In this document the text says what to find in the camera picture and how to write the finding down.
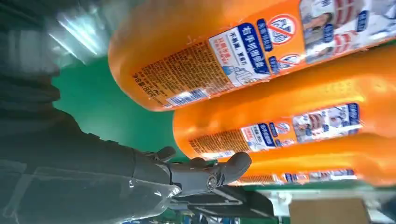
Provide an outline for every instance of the transparent plastic film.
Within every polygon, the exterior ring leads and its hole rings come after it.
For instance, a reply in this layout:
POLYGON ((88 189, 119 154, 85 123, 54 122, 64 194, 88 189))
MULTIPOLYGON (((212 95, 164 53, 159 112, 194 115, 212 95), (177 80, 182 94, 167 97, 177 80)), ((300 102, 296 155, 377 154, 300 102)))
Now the transparent plastic film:
POLYGON ((14 189, 1 204, 2 223, 121 224, 164 212, 181 189, 124 176, 37 168, 0 161, 14 189))
POLYGON ((118 30, 109 63, 122 90, 154 111, 265 82, 396 34, 392 0, 180 1, 162 8, 148 1, 136 11, 125 26, 142 35, 126 38, 118 30))
POLYGON ((106 57, 111 36, 143 0, 69 0, 4 4, 7 67, 53 72, 106 57))

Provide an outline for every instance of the plastic bottle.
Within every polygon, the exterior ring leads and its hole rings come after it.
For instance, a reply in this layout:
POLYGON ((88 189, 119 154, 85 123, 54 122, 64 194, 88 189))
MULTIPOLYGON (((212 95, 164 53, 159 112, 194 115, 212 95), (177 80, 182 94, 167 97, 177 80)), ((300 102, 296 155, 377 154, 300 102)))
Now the plastic bottle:
POLYGON ((395 52, 395 45, 376 48, 176 110, 177 145, 191 158, 219 161, 250 152, 252 166, 237 185, 344 179, 392 184, 395 52), (347 108, 347 116, 331 121, 335 106, 347 108), (304 116, 316 136, 311 143, 306 132, 296 132, 301 124, 293 125, 304 116))
POLYGON ((396 137, 395 52, 376 48, 176 110, 176 143, 215 159, 357 133, 396 137))
POLYGON ((137 103, 173 110, 392 39, 394 7, 391 0, 145 1, 113 35, 109 65, 137 103))
POLYGON ((396 183, 395 145, 395 138, 359 134, 251 153, 252 165, 233 185, 360 180, 390 186, 396 183))

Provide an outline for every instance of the bottle label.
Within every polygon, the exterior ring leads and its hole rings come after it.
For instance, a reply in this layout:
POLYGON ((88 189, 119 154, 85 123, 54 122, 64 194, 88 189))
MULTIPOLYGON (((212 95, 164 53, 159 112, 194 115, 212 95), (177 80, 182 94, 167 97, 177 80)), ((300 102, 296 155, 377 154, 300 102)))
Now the bottle label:
POLYGON ((243 23, 209 39, 224 73, 235 87, 269 77, 255 27, 243 23))
POLYGON ((232 185, 271 185, 271 184, 305 184, 340 180, 356 180, 358 176, 353 169, 319 170, 312 172, 296 172, 270 175, 247 175, 232 185))
POLYGON ((203 157, 217 159, 236 152, 268 151, 299 143, 348 136, 356 134, 362 127, 359 105, 349 103, 204 135, 190 140, 190 145, 203 157))
POLYGON ((355 134, 362 127, 356 103, 241 128, 250 150, 258 152, 355 134))

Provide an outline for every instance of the robotic hand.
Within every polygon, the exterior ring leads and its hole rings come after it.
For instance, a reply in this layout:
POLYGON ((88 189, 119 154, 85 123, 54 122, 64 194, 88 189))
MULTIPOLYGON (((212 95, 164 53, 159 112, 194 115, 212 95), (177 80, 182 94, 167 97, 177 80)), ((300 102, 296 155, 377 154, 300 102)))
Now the robotic hand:
POLYGON ((247 153, 236 153, 226 163, 207 165, 202 158, 194 158, 188 163, 168 163, 176 152, 172 147, 165 147, 158 153, 147 156, 166 166, 171 177, 171 184, 178 186, 181 192, 176 196, 201 194, 238 180, 252 163, 247 153))

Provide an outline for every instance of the blue label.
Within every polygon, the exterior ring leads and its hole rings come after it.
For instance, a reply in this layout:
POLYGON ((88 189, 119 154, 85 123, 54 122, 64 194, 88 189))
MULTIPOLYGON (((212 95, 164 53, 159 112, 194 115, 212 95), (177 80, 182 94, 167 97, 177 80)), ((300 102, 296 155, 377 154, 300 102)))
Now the blue label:
POLYGON ((276 146, 282 147, 282 143, 279 139, 275 140, 276 146))
POLYGON ((276 60, 275 56, 271 56, 268 58, 269 61, 269 66, 271 67, 271 70, 274 74, 279 73, 279 66, 278 66, 278 61, 276 60))
MULTIPOLYGON (((358 125, 360 124, 359 121, 359 105, 356 103, 348 104, 348 111, 349 111, 349 125, 358 125)), ((358 129, 349 130, 348 134, 356 134, 358 129)))
POLYGON ((269 37, 269 33, 267 30, 267 24, 265 23, 265 20, 259 19, 257 21, 257 27, 259 29, 261 40, 264 45, 265 51, 267 51, 267 52, 272 51, 273 47, 272 47, 271 39, 269 37))
POLYGON ((258 126, 260 128, 260 132, 261 132, 262 138, 264 139, 265 144, 270 147, 275 147, 275 143, 274 143, 274 140, 272 139, 272 136, 269 132, 268 126, 266 124, 259 124, 258 126))
POLYGON ((238 30, 255 73, 268 74, 269 69, 254 26, 250 23, 243 23, 238 26, 238 30))
POLYGON ((271 129, 272 136, 278 137, 278 133, 276 132, 274 123, 270 123, 269 128, 271 129))
POLYGON ((295 178, 293 178, 293 174, 285 173, 284 175, 285 175, 285 179, 288 183, 294 182, 293 179, 295 179, 295 178))
POLYGON ((361 32, 367 28, 368 24, 368 11, 361 11, 357 18, 356 31, 361 32))
POLYGON ((334 26, 330 23, 326 24, 323 28, 323 42, 329 43, 334 38, 334 26))

